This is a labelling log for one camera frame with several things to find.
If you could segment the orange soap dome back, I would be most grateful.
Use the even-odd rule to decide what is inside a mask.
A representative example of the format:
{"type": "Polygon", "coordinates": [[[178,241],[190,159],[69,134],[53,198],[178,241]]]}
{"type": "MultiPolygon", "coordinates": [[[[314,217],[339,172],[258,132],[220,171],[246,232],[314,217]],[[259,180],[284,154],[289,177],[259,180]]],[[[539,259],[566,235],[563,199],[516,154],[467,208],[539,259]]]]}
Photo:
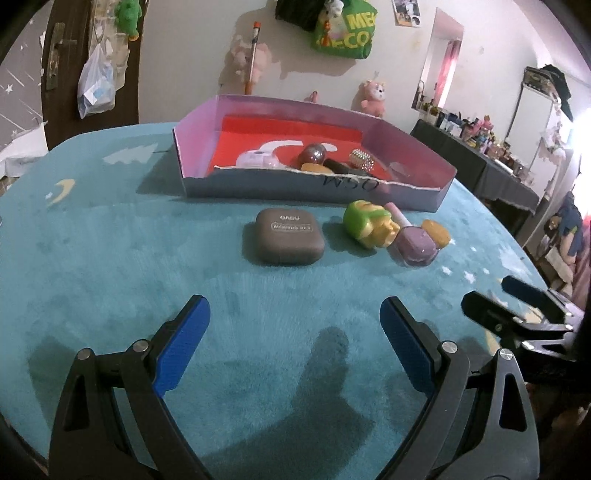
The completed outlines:
{"type": "Polygon", "coordinates": [[[451,234],[437,221],[426,219],[422,223],[422,228],[432,238],[438,249],[443,249],[450,244],[451,234]]]}

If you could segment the black nail polish bottle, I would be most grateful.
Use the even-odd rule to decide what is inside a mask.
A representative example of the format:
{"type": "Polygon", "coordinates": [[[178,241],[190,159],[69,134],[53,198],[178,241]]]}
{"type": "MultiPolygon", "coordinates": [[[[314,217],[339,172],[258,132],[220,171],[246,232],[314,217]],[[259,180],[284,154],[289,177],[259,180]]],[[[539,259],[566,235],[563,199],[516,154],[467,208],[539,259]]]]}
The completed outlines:
{"type": "Polygon", "coordinates": [[[335,161],[334,159],[327,158],[322,163],[322,166],[328,168],[332,171],[332,173],[339,174],[339,175],[356,175],[361,177],[370,177],[375,178],[375,175],[372,173],[358,168],[353,168],[346,163],[342,163],[339,161],[335,161]]]}

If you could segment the glitter clear jar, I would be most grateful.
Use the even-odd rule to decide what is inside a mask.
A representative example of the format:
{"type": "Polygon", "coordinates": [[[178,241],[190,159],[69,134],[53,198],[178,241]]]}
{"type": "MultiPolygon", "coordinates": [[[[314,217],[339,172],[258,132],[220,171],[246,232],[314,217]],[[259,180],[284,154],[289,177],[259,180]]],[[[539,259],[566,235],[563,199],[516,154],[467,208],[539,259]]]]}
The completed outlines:
{"type": "Polygon", "coordinates": [[[297,166],[301,167],[304,163],[322,164],[327,156],[327,150],[322,143],[308,144],[297,155],[297,166]]]}

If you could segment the pink plush on wall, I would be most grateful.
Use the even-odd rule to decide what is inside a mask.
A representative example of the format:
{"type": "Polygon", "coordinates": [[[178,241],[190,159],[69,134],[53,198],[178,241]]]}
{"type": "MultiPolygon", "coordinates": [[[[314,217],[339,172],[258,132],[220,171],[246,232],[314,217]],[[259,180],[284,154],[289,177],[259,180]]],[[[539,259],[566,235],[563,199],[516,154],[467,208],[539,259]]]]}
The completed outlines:
{"type": "Polygon", "coordinates": [[[386,113],[386,87],[384,82],[368,80],[363,83],[363,98],[360,105],[363,113],[383,118],[386,113]]]}

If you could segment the orange soap dome front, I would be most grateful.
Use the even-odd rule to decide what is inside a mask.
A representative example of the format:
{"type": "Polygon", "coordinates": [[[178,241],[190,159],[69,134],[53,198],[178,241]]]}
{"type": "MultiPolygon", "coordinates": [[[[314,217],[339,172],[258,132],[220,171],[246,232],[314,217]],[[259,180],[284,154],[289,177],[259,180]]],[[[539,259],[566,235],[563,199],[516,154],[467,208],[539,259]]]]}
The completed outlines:
{"type": "Polygon", "coordinates": [[[308,173],[318,173],[324,175],[332,175],[334,171],[318,163],[304,163],[301,165],[301,171],[308,173]]]}

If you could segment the plastic bag on door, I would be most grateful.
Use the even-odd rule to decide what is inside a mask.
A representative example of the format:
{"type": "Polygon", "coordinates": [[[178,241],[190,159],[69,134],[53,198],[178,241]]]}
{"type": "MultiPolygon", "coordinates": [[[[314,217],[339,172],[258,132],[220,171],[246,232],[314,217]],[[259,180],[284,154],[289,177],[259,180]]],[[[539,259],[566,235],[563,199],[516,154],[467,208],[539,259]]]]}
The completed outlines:
{"type": "Polygon", "coordinates": [[[77,87],[81,119],[110,111],[115,106],[114,70],[103,48],[97,44],[84,64],[77,87]]]}

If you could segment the photo poster on wall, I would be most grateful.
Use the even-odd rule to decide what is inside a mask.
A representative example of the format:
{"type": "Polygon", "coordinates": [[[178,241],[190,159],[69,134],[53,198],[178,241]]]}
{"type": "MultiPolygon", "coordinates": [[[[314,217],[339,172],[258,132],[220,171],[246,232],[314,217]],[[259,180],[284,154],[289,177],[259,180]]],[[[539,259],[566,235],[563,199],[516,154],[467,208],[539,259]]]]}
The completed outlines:
{"type": "Polygon", "coordinates": [[[421,26],[421,10],[417,0],[393,0],[394,19],[398,26],[418,28],[421,26]]]}

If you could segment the dark wooden door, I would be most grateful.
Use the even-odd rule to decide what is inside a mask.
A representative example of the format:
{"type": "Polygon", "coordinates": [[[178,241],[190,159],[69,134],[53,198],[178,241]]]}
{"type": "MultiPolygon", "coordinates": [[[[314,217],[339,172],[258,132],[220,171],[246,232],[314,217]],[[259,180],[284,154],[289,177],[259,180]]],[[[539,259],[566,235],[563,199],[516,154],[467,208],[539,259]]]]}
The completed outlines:
{"type": "Polygon", "coordinates": [[[42,55],[49,149],[71,137],[139,122],[146,1],[55,1],[42,55]]]}

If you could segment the orange soap dome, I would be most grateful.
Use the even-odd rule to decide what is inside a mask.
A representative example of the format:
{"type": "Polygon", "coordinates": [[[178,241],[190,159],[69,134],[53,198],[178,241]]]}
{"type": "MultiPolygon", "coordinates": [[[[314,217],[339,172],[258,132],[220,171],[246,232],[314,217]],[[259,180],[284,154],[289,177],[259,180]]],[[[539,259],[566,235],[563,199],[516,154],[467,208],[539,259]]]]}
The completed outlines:
{"type": "Polygon", "coordinates": [[[301,171],[308,173],[318,173],[324,175],[332,175],[334,171],[318,163],[304,163],[301,165],[301,171]]]}
{"type": "Polygon", "coordinates": [[[422,223],[422,228],[432,238],[438,249],[443,249],[450,244],[451,234],[437,221],[426,219],[422,223]]]}

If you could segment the purple nail polish bottle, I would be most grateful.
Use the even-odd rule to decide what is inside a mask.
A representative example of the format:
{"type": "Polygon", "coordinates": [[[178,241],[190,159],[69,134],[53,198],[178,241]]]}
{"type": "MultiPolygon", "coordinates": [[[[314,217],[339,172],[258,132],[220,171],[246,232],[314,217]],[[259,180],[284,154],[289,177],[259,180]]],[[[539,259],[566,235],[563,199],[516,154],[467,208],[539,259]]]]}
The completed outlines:
{"type": "Polygon", "coordinates": [[[430,265],[439,252],[432,237],[425,229],[408,221],[404,213],[393,202],[387,203],[385,209],[391,213],[394,223],[401,227],[392,244],[392,247],[398,252],[398,256],[410,266],[430,265]]]}

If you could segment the pink white compact case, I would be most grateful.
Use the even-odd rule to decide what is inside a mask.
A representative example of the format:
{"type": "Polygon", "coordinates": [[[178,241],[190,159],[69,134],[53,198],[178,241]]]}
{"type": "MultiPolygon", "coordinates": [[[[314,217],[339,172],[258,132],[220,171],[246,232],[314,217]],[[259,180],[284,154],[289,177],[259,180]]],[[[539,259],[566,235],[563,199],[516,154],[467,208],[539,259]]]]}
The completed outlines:
{"type": "Polygon", "coordinates": [[[283,164],[271,151],[249,150],[238,156],[235,167],[240,169],[281,169],[283,164]]]}

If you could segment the green capybara figurine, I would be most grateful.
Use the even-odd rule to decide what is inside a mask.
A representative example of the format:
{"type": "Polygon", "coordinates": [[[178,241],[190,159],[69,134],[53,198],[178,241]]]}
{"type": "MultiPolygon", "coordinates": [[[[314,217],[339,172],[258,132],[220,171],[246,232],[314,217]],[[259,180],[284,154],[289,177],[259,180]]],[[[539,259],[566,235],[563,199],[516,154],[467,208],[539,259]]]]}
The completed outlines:
{"type": "Polygon", "coordinates": [[[342,224],[349,236],[367,249],[390,247],[402,230],[386,208],[365,200],[346,206],[342,224]]]}

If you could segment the teal moon star blanket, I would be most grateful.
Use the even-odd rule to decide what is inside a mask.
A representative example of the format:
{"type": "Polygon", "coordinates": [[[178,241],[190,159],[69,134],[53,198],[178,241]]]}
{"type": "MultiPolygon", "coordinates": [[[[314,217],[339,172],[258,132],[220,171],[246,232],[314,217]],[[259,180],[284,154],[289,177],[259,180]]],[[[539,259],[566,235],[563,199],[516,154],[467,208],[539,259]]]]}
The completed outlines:
{"type": "Polygon", "coordinates": [[[425,402],[381,328],[384,299],[480,352],[463,296],[520,311],[502,279],[543,286],[459,183],[435,215],[451,244],[420,268],[363,249],[331,206],[311,210],[327,242],[318,262],[267,266],[253,237],[262,209],[186,198],[168,124],[82,135],[39,159],[1,199],[4,417],[46,454],[76,353],[122,351],[200,294],[211,323],[165,401],[211,474],[373,479],[425,402]]]}

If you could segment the grey eyeshadow case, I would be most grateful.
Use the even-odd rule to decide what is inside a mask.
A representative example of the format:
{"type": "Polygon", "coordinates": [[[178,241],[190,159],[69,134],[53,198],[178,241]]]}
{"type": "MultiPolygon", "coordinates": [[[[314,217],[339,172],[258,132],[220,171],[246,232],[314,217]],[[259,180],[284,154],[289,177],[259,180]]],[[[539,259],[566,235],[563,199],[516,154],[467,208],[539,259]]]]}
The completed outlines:
{"type": "Polygon", "coordinates": [[[242,253],[256,264],[311,265],[324,255],[325,237],[311,212],[266,208],[245,225],[242,253]]]}

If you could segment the fabric door organizer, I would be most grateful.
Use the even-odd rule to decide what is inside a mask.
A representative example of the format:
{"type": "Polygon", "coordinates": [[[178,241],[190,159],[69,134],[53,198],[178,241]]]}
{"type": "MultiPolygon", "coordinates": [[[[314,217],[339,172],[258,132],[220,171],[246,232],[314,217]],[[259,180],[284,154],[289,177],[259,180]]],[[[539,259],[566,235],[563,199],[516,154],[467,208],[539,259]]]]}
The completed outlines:
{"type": "Polygon", "coordinates": [[[115,90],[125,83],[125,74],[130,50],[128,36],[116,26],[115,8],[118,1],[94,0],[91,2],[89,17],[88,54],[97,44],[101,45],[106,60],[113,69],[115,90]]]}

